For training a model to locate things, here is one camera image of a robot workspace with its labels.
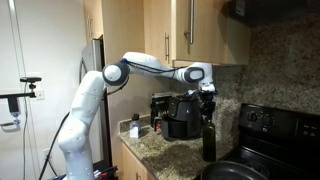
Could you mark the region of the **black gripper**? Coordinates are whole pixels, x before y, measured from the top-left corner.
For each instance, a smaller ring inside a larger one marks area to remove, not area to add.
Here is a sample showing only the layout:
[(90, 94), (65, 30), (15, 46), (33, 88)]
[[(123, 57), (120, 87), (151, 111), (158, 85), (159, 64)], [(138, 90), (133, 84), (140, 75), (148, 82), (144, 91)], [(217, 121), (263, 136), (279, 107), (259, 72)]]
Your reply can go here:
[(213, 99), (217, 94), (217, 91), (196, 90), (191, 96), (200, 100), (199, 109), (202, 115), (211, 115), (215, 110)]

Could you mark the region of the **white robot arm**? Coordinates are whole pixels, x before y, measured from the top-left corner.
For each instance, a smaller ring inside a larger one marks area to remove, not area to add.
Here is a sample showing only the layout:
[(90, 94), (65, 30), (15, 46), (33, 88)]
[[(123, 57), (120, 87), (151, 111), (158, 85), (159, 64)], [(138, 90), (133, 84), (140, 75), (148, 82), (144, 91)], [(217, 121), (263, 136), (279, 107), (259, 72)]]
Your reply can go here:
[(58, 144), (63, 152), (66, 176), (63, 180), (96, 180), (93, 169), (89, 131), (105, 90), (121, 86), (130, 74), (162, 76), (181, 83), (198, 84), (198, 92), (208, 95), (203, 103), (211, 107), (217, 94), (210, 63), (194, 62), (187, 67), (164, 66), (157, 57), (140, 52), (126, 52), (122, 59), (107, 64), (102, 71), (89, 71), (74, 96), (69, 115), (59, 133)]

